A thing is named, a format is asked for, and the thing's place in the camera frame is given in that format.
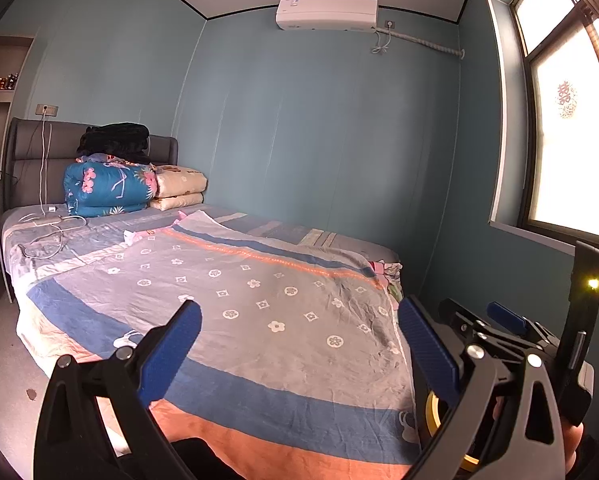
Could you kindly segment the person right hand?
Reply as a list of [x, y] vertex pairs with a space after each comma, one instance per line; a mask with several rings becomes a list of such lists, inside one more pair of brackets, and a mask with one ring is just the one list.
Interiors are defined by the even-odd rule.
[[583, 438], [585, 426], [584, 424], [574, 426], [564, 418], [561, 419], [561, 425], [564, 444], [565, 472], [568, 474], [576, 463], [577, 448]]

